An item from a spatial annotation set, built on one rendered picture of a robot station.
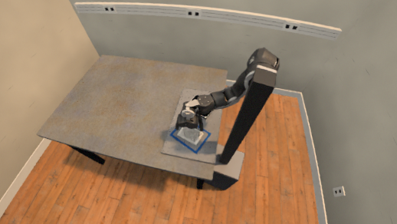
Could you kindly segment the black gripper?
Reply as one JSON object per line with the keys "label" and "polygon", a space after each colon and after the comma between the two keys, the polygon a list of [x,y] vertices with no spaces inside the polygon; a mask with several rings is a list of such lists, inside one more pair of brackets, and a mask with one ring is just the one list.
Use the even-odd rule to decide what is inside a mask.
{"label": "black gripper", "polygon": [[[178,114],[177,121],[176,121],[176,129],[178,130],[179,127],[188,127],[190,129],[195,129],[198,127],[200,128],[200,131],[203,131],[203,122],[202,122],[202,116],[200,114],[195,115],[193,118],[190,118],[192,116],[191,113],[186,112],[184,113],[184,116],[182,116],[182,111],[180,114]],[[187,120],[187,121],[185,121]]]}

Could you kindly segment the black rectangular panel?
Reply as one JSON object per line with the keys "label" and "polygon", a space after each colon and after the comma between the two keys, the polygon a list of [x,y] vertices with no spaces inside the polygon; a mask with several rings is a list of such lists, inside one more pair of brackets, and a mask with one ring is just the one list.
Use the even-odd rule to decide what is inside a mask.
{"label": "black rectangular panel", "polygon": [[[199,96],[199,95],[197,94],[192,100],[197,99],[198,96]],[[192,101],[192,100],[190,100],[190,101]],[[211,110],[208,114],[200,114],[200,115],[206,119],[206,118],[212,113],[212,111],[213,111],[213,110]]]}

